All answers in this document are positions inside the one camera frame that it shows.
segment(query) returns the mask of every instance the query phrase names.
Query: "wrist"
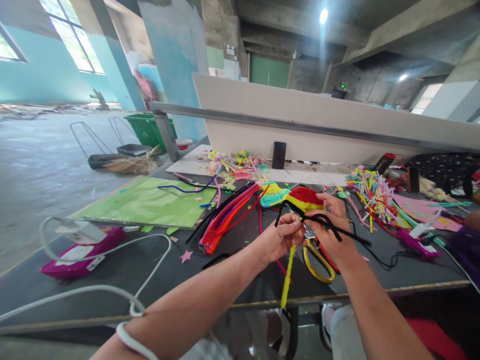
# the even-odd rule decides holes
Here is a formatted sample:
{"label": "wrist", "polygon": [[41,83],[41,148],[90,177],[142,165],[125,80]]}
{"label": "wrist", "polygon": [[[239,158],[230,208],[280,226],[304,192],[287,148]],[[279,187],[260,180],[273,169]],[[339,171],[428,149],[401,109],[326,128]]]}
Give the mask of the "wrist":
{"label": "wrist", "polygon": [[354,271],[358,266],[364,263],[365,260],[360,255],[360,253],[355,249],[345,256],[342,256],[336,261],[338,268],[342,275],[346,272]]}
{"label": "wrist", "polygon": [[260,271],[265,269],[271,263],[268,254],[266,253],[261,235],[248,245],[246,249],[249,249],[250,256],[254,259],[254,263],[261,267]]}

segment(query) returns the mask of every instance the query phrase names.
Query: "foam star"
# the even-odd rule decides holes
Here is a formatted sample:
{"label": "foam star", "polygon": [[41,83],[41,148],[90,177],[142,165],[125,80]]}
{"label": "foam star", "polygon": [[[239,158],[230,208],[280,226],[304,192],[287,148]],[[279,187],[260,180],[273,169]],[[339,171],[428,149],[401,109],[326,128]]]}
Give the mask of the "foam star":
{"label": "foam star", "polygon": [[193,253],[194,253],[193,251],[185,250],[185,253],[182,256],[180,256],[181,263],[183,264],[187,260],[190,260],[190,257],[192,256]]}

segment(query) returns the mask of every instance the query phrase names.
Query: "black phone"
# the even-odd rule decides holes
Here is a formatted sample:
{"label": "black phone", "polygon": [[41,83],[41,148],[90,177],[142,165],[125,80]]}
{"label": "black phone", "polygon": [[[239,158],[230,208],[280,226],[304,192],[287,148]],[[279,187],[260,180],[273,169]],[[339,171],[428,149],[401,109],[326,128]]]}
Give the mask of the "black phone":
{"label": "black phone", "polygon": [[408,174],[408,192],[418,194],[420,192],[419,169],[413,166],[406,168]]}
{"label": "black phone", "polygon": [[283,169],[285,166],[285,153],[287,152],[287,144],[285,142],[275,141],[273,143],[273,158],[271,162],[272,169]]}

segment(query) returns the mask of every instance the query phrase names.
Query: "white partition board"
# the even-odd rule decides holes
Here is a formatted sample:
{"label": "white partition board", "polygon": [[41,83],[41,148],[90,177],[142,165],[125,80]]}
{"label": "white partition board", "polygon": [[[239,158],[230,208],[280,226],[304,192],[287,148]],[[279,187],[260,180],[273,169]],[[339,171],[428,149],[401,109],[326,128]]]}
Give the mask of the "white partition board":
{"label": "white partition board", "polygon": [[[480,126],[383,109],[319,94],[193,74],[200,106],[207,110],[322,125],[379,135],[469,147],[480,151]],[[372,140],[291,131],[205,119],[213,149],[246,150],[271,159],[274,142],[285,142],[287,160],[337,164],[374,164],[385,153],[417,154],[435,149]]]}
{"label": "white partition board", "polygon": [[[210,145],[200,145],[175,162],[167,171],[169,173],[212,176],[208,172],[211,163],[208,159],[210,150],[212,150]],[[337,186],[346,186],[346,176],[354,169],[354,165],[292,163],[286,164],[283,170],[277,170],[272,169],[269,163],[261,174],[265,175],[269,181],[282,183],[327,185],[326,179]]]}

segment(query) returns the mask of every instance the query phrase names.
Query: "yellow scissors handle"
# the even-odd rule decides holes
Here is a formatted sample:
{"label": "yellow scissors handle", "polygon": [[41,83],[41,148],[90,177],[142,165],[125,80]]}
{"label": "yellow scissors handle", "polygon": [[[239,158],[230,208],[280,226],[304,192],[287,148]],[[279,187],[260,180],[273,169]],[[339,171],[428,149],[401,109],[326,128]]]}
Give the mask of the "yellow scissors handle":
{"label": "yellow scissors handle", "polygon": [[[313,255],[315,255],[315,257],[318,259],[318,261],[320,261],[320,263],[323,265],[325,270],[328,271],[328,273],[330,274],[330,277],[327,278],[327,277],[324,277],[324,276],[321,276],[321,275],[317,274],[317,272],[312,267],[312,264],[310,264],[309,251],[308,251],[307,248],[310,249],[310,251],[313,253]],[[320,280],[322,283],[331,284],[331,283],[334,282],[334,279],[335,279],[334,269],[330,266],[328,261],[325,260],[325,258],[322,256],[322,254],[320,254],[318,252],[318,250],[310,243],[309,239],[307,239],[307,246],[305,246],[303,248],[303,260],[305,261],[305,265],[308,268],[308,270],[311,272],[311,274],[314,277],[316,277],[318,280]]]}

